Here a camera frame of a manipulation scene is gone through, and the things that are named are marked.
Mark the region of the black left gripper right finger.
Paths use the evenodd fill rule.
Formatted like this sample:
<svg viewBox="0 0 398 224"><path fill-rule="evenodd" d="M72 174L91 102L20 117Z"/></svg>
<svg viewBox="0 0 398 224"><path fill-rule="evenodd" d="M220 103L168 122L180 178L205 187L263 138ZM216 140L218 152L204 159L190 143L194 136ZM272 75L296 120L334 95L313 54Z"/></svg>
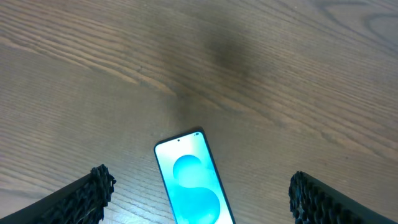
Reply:
<svg viewBox="0 0 398 224"><path fill-rule="evenodd" d="M290 180L289 198L295 223L397 224L302 171Z"/></svg>

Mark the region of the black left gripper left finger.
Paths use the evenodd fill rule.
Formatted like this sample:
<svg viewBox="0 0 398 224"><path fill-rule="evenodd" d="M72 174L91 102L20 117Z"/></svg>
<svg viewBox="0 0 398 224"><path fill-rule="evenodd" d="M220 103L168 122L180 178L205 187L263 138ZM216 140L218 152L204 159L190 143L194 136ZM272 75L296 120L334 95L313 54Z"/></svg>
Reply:
<svg viewBox="0 0 398 224"><path fill-rule="evenodd" d="M102 164L62 189L1 218L1 224L98 224L104 219L104 208L111 201L115 183Z"/></svg>

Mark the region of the blue Galaxy smartphone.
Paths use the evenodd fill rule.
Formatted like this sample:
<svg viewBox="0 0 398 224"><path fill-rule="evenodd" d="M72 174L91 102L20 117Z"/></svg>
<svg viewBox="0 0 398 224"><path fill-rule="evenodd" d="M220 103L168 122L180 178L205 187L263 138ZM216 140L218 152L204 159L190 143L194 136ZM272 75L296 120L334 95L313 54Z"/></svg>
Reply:
<svg viewBox="0 0 398 224"><path fill-rule="evenodd" d="M154 146L176 223L235 223L204 129L195 127Z"/></svg>

